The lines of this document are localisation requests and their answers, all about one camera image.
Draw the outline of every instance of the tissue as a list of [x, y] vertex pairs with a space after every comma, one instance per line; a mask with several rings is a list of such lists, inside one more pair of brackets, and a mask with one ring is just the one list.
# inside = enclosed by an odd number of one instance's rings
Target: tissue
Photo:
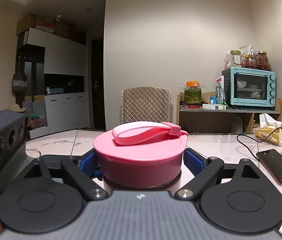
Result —
[[[276, 121], [268, 114], [260, 115], [260, 127], [254, 131], [254, 135], [258, 138], [266, 138], [275, 129], [281, 127], [282, 122]], [[282, 129], [275, 131], [267, 139], [267, 141], [282, 146]]]

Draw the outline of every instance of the chair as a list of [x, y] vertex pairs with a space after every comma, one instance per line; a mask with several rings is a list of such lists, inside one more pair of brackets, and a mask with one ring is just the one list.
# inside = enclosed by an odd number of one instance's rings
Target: chair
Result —
[[136, 121], [170, 122], [171, 90], [154, 87], [122, 90], [121, 123]]

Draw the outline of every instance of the pink strap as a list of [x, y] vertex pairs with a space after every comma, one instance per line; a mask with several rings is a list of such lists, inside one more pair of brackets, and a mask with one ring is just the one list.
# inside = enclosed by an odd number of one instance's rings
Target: pink strap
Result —
[[[136, 135], [120, 137], [120, 135], [124, 132], [140, 128], [151, 129], [148, 129]], [[188, 135], [187, 132], [181, 130], [180, 126], [170, 122], [131, 122], [119, 125], [112, 130], [112, 136], [114, 137], [115, 142], [120, 145], [134, 145], [142, 143], [164, 133], [174, 136]]]

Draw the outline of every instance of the camera lens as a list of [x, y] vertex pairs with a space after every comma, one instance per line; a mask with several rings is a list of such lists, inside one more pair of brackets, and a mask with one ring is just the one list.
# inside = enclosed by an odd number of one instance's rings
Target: camera lens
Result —
[[10, 132], [9, 135], [9, 146], [12, 147], [15, 141], [15, 129]]
[[3, 156], [3, 150], [4, 150], [4, 140], [3, 138], [0, 138], [0, 158]]
[[20, 126], [19, 136], [22, 137], [23, 133], [24, 133], [24, 123], [22, 123]]

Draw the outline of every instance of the countertop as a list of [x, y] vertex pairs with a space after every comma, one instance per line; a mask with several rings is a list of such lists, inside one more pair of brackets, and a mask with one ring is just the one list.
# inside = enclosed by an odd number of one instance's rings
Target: countertop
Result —
[[[37, 153], [37, 151], [39, 151], [42, 155], [81, 156], [93, 148], [93, 140], [102, 133], [101, 131], [91, 130], [60, 132], [28, 141], [26, 143], [26, 149], [28, 154]], [[278, 152], [282, 151], [282, 147], [273, 146], [265, 142], [257, 143], [246, 137], [242, 137], [241, 141], [245, 143], [254, 154], [267, 149], [276, 149]], [[255, 160], [249, 151], [236, 140], [236, 135], [189, 135], [187, 146], [199, 152], [204, 157], [216, 156], [224, 160], [225, 163], [238, 163], [242, 158], [251, 159], [282, 194], [282, 185], [278, 184], [262, 164]], [[181, 169], [182, 176], [180, 186], [183, 187], [193, 179], [194, 176], [183, 163]], [[94, 181], [103, 187], [102, 181], [98, 179], [94, 179]]]

